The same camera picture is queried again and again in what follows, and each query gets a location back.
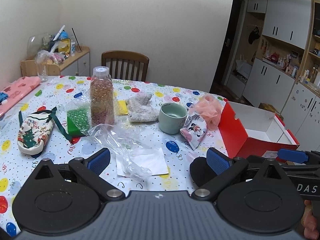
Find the doorway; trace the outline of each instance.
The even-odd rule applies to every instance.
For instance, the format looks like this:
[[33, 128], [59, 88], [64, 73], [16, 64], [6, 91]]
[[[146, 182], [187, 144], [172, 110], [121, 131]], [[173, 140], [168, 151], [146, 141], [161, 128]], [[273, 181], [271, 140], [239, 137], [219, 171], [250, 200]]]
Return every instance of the doorway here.
[[238, 19], [241, 11], [241, 4], [242, 4], [242, 0], [233, 0], [232, 2], [228, 28], [227, 28], [225, 40], [222, 46], [217, 70], [213, 78], [211, 90], [213, 89], [214, 86], [216, 86], [216, 84], [221, 84], [221, 81], [223, 79], [223, 74], [227, 67], [232, 44], [235, 40]]

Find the red shoebox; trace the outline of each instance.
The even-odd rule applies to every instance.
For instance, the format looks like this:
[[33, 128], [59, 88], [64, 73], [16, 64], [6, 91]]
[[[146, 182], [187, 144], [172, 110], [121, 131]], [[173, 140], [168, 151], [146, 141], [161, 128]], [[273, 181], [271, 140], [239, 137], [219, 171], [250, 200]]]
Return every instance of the red shoebox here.
[[274, 113], [227, 102], [219, 130], [229, 158], [249, 155], [276, 158], [281, 148], [296, 150], [299, 142]]

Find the black cabinet handle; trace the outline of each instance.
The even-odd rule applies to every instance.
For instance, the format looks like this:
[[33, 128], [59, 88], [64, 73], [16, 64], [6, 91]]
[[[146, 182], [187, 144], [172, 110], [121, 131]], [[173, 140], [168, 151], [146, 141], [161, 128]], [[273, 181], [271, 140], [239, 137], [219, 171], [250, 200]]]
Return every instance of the black cabinet handle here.
[[312, 100], [313, 100], [313, 98], [311, 98], [310, 103], [309, 103], [307, 109], [309, 109], [309, 106], [311, 105]]
[[312, 109], [311, 109], [311, 111], [310, 111], [310, 112], [312, 112], [313, 108], [314, 108], [314, 107], [315, 107], [315, 105], [316, 105], [316, 102], [317, 102], [317, 101], [315, 101], [315, 103], [313, 104], [313, 107], [312, 107]]

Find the metal screw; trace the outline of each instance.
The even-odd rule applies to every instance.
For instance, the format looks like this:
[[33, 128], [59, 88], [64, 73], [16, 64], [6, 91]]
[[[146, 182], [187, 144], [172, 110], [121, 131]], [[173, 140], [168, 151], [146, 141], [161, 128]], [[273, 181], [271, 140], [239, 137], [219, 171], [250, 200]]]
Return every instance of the metal screw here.
[[122, 195], [122, 191], [119, 189], [110, 189], [107, 191], [107, 196], [109, 197], [120, 197]]
[[199, 188], [195, 191], [195, 195], [198, 197], [207, 197], [210, 195], [210, 191], [205, 188]]

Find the mint green mug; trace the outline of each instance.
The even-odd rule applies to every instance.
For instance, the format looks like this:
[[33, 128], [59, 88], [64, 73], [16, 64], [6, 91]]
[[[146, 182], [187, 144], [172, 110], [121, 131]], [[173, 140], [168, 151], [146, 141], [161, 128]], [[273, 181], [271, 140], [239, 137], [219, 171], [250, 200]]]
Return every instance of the mint green mug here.
[[176, 103], [165, 103], [159, 112], [159, 128], [162, 132], [176, 134], [184, 126], [188, 110]]

